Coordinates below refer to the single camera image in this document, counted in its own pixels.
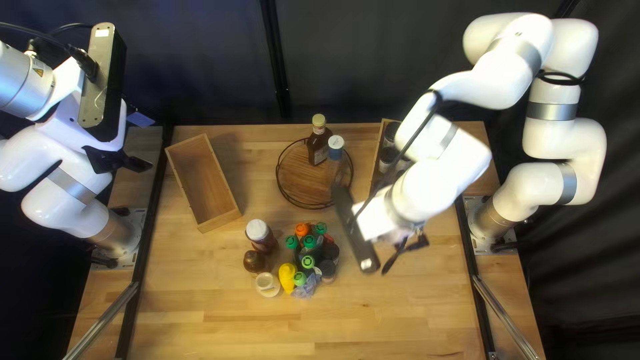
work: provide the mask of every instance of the mounting plate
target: mounting plate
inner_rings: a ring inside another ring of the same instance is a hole
[[[480,196],[480,195],[464,196],[463,199],[465,201],[465,214],[468,216],[472,210],[479,208],[480,205],[483,204],[484,198],[485,198],[484,196]],[[491,250],[492,243],[484,240],[480,240],[475,235],[473,235],[473,233],[470,233],[470,239],[471,239],[471,245],[473,245],[474,247],[475,255],[517,255],[518,254],[518,251],[516,249],[508,249],[508,250],[502,250],[500,252],[493,252]],[[505,243],[511,243],[511,242],[517,241],[516,233],[514,232],[513,228],[509,229],[509,231],[507,231],[507,233],[504,235],[504,241]]]
[[[132,236],[135,238],[132,241],[133,249],[128,250],[127,253],[118,259],[118,266],[115,268],[108,268],[104,265],[99,264],[91,264],[91,271],[103,271],[103,270],[130,270],[133,269],[136,264],[136,260],[138,258],[138,243],[140,242],[140,238],[142,237],[142,227],[145,223],[145,217],[147,216],[147,209],[129,209],[130,214],[126,217],[122,217],[122,220],[128,222],[133,229]],[[100,248],[93,250],[92,256],[101,259],[109,259],[102,253]]]

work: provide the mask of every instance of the orange cap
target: orange cap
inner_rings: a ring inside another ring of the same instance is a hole
[[[309,225],[305,224],[303,222],[301,222],[300,224],[296,225],[296,235],[298,235],[299,238],[301,238],[302,236],[306,235],[309,233]]]

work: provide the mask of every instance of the yellow cap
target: yellow cap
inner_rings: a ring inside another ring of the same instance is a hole
[[[324,115],[315,114],[314,117],[311,118],[311,123],[313,123],[314,126],[322,127],[326,124],[326,120],[324,119]]]
[[[278,269],[278,277],[280,280],[292,279],[293,275],[296,275],[297,271],[296,265],[293,265],[292,263],[284,263],[280,265],[280,269]]]

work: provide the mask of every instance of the brown bottle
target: brown bottle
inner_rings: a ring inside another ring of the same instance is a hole
[[[309,153],[309,163],[312,166],[319,165],[329,156],[329,138],[333,133],[326,125],[324,115],[315,114],[311,121],[314,125],[314,132],[307,140],[307,151]]]
[[[243,265],[244,269],[250,272],[254,277],[261,272],[269,271],[264,255],[256,250],[249,250],[244,253]]]

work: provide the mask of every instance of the green cap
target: green cap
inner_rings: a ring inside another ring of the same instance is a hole
[[[295,249],[298,246],[298,240],[293,235],[287,236],[287,238],[284,240],[284,243],[290,249]]]
[[[303,272],[296,272],[296,275],[293,275],[293,283],[298,286],[303,286],[307,283],[307,276]]]
[[[326,233],[326,223],[319,222],[316,224],[316,232],[320,235],[324,235]]]
[[[305,269],[311,269],[316,264],[313,256],[307,255],[302,258],[302,267]]]
[[[307,235],[302,239],[302,243],[305,247],[313,249],[316,246],[316,238],[313,235]]]

